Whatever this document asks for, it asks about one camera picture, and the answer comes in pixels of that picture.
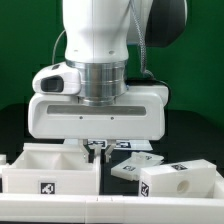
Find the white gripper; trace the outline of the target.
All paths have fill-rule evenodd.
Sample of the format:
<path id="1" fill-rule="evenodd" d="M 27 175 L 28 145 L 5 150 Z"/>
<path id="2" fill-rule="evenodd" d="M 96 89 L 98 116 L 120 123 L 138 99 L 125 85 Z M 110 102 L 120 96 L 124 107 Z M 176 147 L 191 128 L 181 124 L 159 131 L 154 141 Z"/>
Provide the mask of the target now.
<path id="1" fill-rule="evenodd" d="M 158 140 L 165 133 L 164 106 L 168 88 L 131 86 L 110 106 L 86 106 L 76 96 L 36 94 L 28 109 L 28 130 L 37 139 L 84 139 L 85 161 L 92 163 L 95 149 L 87 139 L 108 140 L 108 163 L 115 140 Z"/>

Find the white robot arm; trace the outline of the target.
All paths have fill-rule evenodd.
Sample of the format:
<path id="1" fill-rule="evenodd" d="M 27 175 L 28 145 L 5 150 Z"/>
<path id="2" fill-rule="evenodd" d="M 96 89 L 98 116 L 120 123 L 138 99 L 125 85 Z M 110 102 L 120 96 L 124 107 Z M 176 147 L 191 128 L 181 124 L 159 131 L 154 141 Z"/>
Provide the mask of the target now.
<path id="1" fill-rule="evenodd" d="M 62 0 L 65 59 L 33 79 L 28 128 L 40 139 L 158 140 L 170 89 L 142 67 L 126 76 L 128 45 L 166 47 L 184 31 L 186 0 Z"/>

